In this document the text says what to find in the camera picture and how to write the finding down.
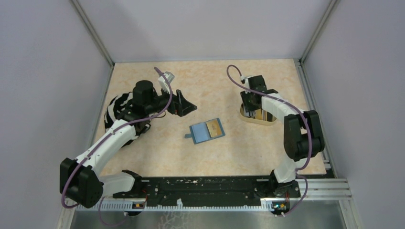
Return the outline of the cream oval card tray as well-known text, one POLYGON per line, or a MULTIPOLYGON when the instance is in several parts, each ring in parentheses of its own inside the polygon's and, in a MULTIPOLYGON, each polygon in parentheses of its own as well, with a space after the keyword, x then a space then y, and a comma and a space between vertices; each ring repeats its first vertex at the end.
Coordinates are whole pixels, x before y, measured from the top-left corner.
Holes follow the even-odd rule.
POLYGON ((239 118, 244 122, 265 126, 271 126, 277 120, 277 118, 273 116, 271 113, 262 109, 257 109, 255 111, 248 112, 245 110, 245 106, 243 104, 241 104, 240 106, 239 118))

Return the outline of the blue card holder wallet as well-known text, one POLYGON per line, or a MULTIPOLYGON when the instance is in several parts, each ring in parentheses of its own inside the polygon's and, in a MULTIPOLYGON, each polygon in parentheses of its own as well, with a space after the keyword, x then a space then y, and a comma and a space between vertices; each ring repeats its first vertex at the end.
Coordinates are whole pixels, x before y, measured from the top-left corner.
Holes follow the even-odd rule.
POLYGON ((221 123, 219 118, 216 118, 216 119, 218 119, 219 122, 220 122, 220 126, 221 126, 221 129, 223 131, 222 136, 215 137, 215 138, 210 138, 209 132, 208 132, 208 129, 207 129, 207 126, 206 126, 206 122, 210 121, 210 120, 208 120, 208 121, 205 121, 205 122, 200 122, 200 123, 193 124, 193 125, 189 126, 190 132, 185 134, 184 138, 185 139, 192 139, 193 143, 196 145, 196 144, 211 141, 211 140, 214 140, 214 139, 217 139, 217 138, 220 138, 220 137, 224 137, 225 136, 225 131, 224 131, 224 128, 222 126, 222 123, 221 123))

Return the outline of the yellow credit card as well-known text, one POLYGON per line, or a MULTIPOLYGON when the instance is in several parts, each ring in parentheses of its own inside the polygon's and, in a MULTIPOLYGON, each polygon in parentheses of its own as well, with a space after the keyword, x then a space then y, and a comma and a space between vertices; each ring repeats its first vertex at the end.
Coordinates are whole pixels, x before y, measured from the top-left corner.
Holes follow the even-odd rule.
POLYGON ((213 120, 206 122, 206 126, 208 129, 210 138, 222 136, 223 131, 221 129, 220 122, 218 119, 213 119, 213 120))

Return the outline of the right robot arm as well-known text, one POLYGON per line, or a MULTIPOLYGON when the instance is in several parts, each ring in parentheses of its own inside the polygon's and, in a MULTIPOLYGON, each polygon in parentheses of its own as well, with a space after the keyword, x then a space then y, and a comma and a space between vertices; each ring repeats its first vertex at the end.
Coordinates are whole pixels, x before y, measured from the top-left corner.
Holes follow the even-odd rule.
POLYGON ((296 173, 305 169, 310 159, 324 150, 325 143, 319 114, 304 111, 268 89, 263 76, 240 76, 246 90, 240 93, 242 118, 251 123, 269 125, 280 121, 284 126, 285 155, 270 174, 269 191, 280 197, 292 189, 296 173))

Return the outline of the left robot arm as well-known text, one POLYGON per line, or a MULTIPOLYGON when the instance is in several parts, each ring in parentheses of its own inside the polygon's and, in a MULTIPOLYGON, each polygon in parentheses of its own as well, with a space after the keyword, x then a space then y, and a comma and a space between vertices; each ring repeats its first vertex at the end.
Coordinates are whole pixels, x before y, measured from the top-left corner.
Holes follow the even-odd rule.
POLYGON ((102 138, 75 159, 61 162, 60 193, 64 207, 68 207, 65 198, 91 208, 106 196, 129 194, 136 198, 142 194, 141 177, 134 172, 123 170, 103 177, 100 173, 120 148, 147 131, 152 118, 165 111, 183 117, 197 109, 180 90, 173 94, 167 84, 161 84, 161 95, 158 95, 151 81, 137 82, 126 108, 102 138))

